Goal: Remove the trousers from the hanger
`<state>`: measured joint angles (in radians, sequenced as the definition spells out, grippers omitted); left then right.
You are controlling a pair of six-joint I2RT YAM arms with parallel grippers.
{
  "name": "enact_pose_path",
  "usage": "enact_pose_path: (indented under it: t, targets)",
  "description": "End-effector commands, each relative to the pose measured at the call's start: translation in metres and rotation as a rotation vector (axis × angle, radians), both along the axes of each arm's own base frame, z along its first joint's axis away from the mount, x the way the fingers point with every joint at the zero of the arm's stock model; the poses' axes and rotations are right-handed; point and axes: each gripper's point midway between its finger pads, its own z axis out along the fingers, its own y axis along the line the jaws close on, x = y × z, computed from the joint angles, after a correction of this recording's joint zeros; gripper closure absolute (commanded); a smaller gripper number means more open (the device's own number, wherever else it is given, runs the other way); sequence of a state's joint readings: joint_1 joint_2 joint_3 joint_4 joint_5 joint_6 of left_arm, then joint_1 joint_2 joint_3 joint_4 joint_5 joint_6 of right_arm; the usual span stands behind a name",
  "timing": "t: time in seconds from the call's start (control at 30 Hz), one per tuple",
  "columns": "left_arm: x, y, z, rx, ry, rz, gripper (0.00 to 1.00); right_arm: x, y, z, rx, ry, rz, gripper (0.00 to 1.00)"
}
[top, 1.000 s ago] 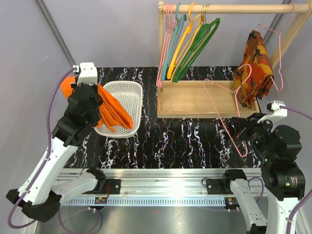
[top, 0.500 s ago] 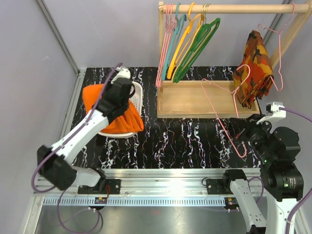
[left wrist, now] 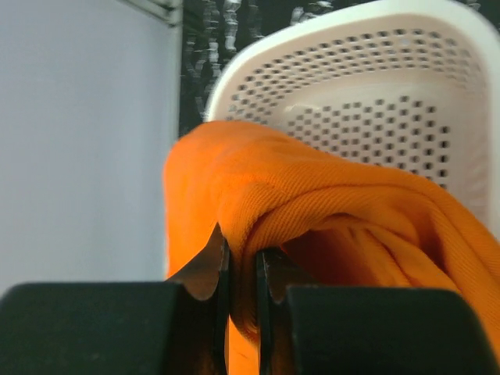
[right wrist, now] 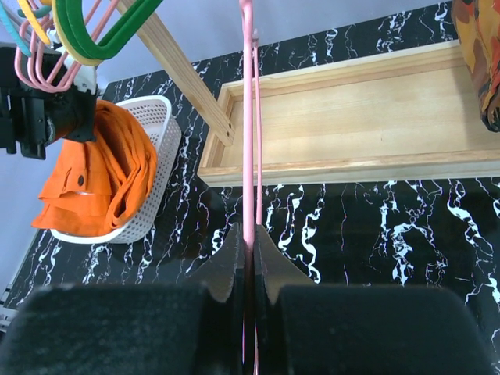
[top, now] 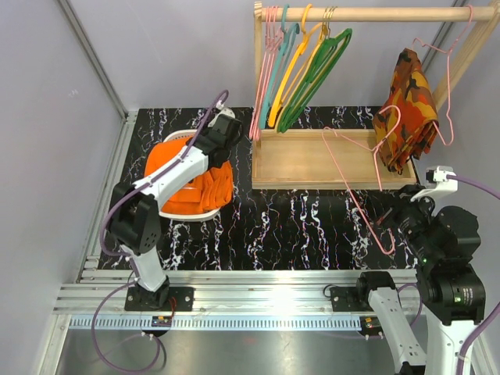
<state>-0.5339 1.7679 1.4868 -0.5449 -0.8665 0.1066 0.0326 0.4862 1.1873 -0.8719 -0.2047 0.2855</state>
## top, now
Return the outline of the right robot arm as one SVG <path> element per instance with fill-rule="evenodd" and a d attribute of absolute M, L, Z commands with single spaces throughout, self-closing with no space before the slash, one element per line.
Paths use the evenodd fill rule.
<path fill-rule="evenodd" d="M 396 374 L 461 374 L 484 319 L 486 292 L 471 260 L 479 248 L 477 217 L 458 206 L 434 211 L 435 199 L 421 185 L 406 185 L 378 222 L 397 227 L 417 259 L 416 286 L 427 319 L 422 349 L 402 311 L 387 271 L 360 274 L 355 302 L 372 309 L 381 325 Z"/>

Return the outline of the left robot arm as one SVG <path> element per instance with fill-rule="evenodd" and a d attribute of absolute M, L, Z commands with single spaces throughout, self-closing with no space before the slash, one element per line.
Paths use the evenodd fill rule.
<path fill-rule="evenodd" d="M 156 249 L 160 209 L 185 185 L 227 162 L 242 135 L 241 121 L 220 112 L 192 137 L 184 138 L 180 151 L 156 171 L 113 188 L 101 246 L 105 248 L 106 234 L 116 240 L 120 250 L 115 254 L 127 256 L 135 273 L 136 281 L 130 286 L 134 297 L 148 308 L 163 309 L 170 299 L 170 281 Z"/>

